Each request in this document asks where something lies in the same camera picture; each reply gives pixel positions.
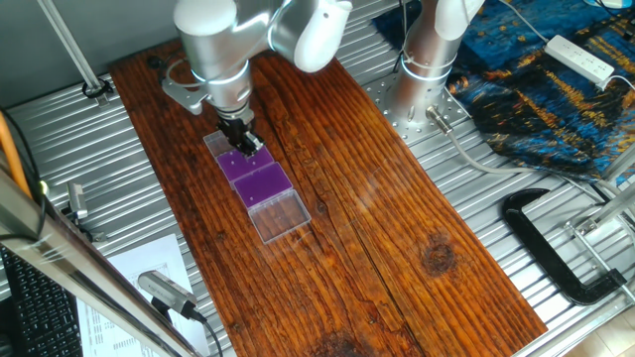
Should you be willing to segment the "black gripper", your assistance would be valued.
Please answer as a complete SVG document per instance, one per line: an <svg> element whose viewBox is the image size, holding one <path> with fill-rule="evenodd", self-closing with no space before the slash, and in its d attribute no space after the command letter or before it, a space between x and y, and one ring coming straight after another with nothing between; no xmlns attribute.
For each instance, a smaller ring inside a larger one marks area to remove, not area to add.
<svg viewBox="0 0 635 357"><path fill-rule="evenodd" d="M234 118L220 116L217 124L227 141L244 157L252 157L265 145L260 136L251 132L253 118L252 114Z"/></svg>

